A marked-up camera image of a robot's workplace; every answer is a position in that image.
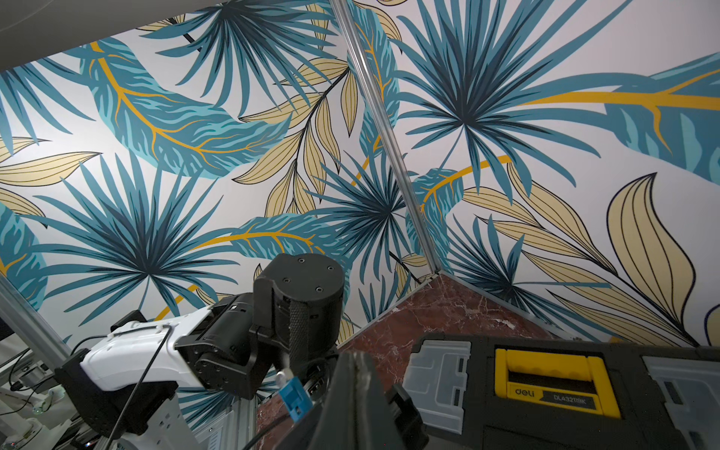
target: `red marble surface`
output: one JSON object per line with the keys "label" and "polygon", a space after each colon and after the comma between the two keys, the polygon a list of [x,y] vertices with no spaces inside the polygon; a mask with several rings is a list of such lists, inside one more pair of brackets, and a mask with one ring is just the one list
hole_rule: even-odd
{"label": "red marble surface", "polygon": [[[554,336],[499,304],[466,288],[447,276],[438,276],[389,313],[356,334],[341,351],[364,351],[372,355],[385,390],[402,383],[410,350],[425,333],[470,334],[530,339]],[[259,431],[285,413],[279,397],[258,407]],[[271,450],[292,427],[287,420],[258,442],[257,450]]]}

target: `blue clip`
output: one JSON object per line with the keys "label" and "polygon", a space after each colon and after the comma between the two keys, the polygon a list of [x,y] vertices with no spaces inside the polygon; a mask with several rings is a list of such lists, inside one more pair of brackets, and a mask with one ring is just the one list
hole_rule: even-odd
{"label": "blue clip", "polygon": [[312,409],[312,400],[297,377],[291,378],[278,393],[294,422],[302,419]]}

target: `yellow toolbox handle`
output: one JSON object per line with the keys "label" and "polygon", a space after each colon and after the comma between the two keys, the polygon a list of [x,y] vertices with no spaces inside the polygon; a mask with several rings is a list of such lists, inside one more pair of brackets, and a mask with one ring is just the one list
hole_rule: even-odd
{"label": "yellow toolbox handle", "polygon": [[593,380],[585,356],[521,350],[507,350],[507,352],[510,372],[578,379],[584,382]]}
{"label": "yellow toolbox handle", "polygon": [[559,408],[568,408],[586,413],[602,414],[606,417],[621,418],[615,394],[605,362],[597,356],[581,356],[547,353],[541,351],[506,350],[498,348],[495,350],[495,395],[501,398],[508,398],[508,383],[513,389],[522,391],[525,396],[510,397],[517,400],[543,403],[544,394],[560,393],[565,394],[572,391],[554,390],[552,388],[533,387],[526,385],[527,390],[522,390],[523,385],[508,381],[509,372],[522,374],[542,375],[545,377],[576,379],[580,381],[593,382],[596,395],[578,392],[580,397],[591,397],[599,403],[593,408],[576,408],[573,406],[551,405]]}

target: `toolbox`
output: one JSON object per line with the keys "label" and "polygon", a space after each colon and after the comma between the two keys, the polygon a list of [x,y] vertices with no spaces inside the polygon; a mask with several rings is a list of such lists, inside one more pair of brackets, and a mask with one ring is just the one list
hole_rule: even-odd
{"label": "toolbox", "polygon": [[430,333],[403,387],[468,449],[720,449],[720,348]]}

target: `black cable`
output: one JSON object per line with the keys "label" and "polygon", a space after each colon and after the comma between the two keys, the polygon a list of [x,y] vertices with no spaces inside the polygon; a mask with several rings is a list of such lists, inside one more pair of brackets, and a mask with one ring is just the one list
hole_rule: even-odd
{"label": "black cable", "polygon": [[12,413],[17,413],[17,412],[21,411],[22,408],[25,408],[25,405],[27,405],[28,403],[30,403],[30,399],[32,398],[32,395],[35,394],[35,390],[36,390],[41,384],[42,384],[42,383],[37,383],[37,384],[32,388],[32,392],[30,393],[30,395],[27,396],[27,400],[25,400],[25,403],[23,403],[20,408],[17,408],[15,411],[10,411],[9,413],[2,413],[2,414],[0,414],[0,415],[7,415],[7,414],[12,414]]}
{"label": "black cable", "polygon": [[169,324],[163,325],[163,328],[167,328],[168,332],[165,333],[165,337],[163,338],[162,342],[160,342],[160,345],[158,346],[158,349],[155,350],[155,354],[153,354],[153,357],[150,358],[150,362],[148,363],[147,367],[145,368],[145,371],[143,372],[143,375],[140,376],[140,379],[135,384],[135,387],[132,389],[132,392],[130,393],[130,396],[127,399],[127,402],[125,402],[125,406],[122,407],[122,411],[120,411],[120,415],[117,416],[117,421],[115,422],[115,425],[112,427],[112,432],[110,433],[110,437],[107,440],[107,445],[105,446],[105,450],[109,450],[112,446],[112,443],[114,441],[113,436],[115,435],[115,432],[117,431],[117,427],[120,426],[120,422],[122,422],[122,418],[124,418],[125,413],[127,412],[127,407],[130,406],[130,403],[132,403],[132,399],[135,398],[135,393],[138,391],[138,388],[143,383],[143,380],[145,379],[145,375],[148,374],[150,371],[150,367],[153,365],[153,362],[155,362],[155,358],[158,357],[158,354],[160,353],[160,350],[162,350],[163,346],[165,345],[165,342],[170,337],[170,333],[172,332],[173,328]]}
{"label": "black cable", "polygon": [[14,364],[12,364],[12,367],[10,368],[10,375],[7,376],[7,381],[8,381],[8,382],[10,383],[10,385],[11,385],[10,390],[12,390],[12,372],[15,372],[15,368],[17,367],[17,363],[20,362],[20,360],[22,359],[22,357],[25,356],[25,354],[26,354],[28,351],[30,351],[30,349],[29,349],[29,348],[26,348],[26,349],[20,354],[20,356],[17,357],[17,359],[15,360]]}
{"label": "black cable", "polygon": [[79,347],[83,342],[87,342],[87,341],[89,341],[89,340],[91,340],[91,339],[99,339],[99,338],[106,338],[106,337],[107,337],[106,334],[99,334],[99,335],[97,335],[97,336],[90,336],[89,338],[85,338],[85,339],[83,339],[82,341],[78,342],[78,343],[73,347],[73,350],[70,352],[70,354],[75,353],[75,350],[77,350],[78,347]]}
{"label": "black cable", "polygon": [[257,444],[258,441],[263,438],[263,436],[269,433],[270,430],[272,430],[273,428],[283,423],[286,419],[288,419],[288,417],[290,417],[290,414],[281,415],[277,419],[270,422],[270,425],[260,430],[259,433],[253,436],[253,438],[247,444],[245,444],[243,450],[250,450],[251,448],[253,448],[253,445]]}

